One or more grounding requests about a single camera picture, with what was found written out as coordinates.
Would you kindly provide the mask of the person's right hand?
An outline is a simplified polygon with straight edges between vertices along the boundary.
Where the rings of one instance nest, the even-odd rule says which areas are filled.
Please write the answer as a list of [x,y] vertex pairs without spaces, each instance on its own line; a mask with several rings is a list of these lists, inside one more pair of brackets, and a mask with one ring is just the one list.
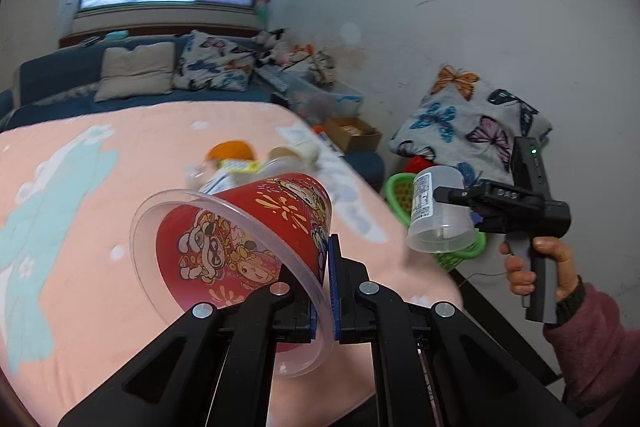
[[533,239],[536,253],[528,254],[525,258],[514,253],[513,245],[513,242],[503,242],[499,248],[500,254],[506,257],[504,269],[512,294],[529,296],[539,286],[539,275],[549,280],[551,273],[554,273],[555,296],[559,303],[574,293],[582,283],[576,270],[572,248],[561,239],[536,237]]

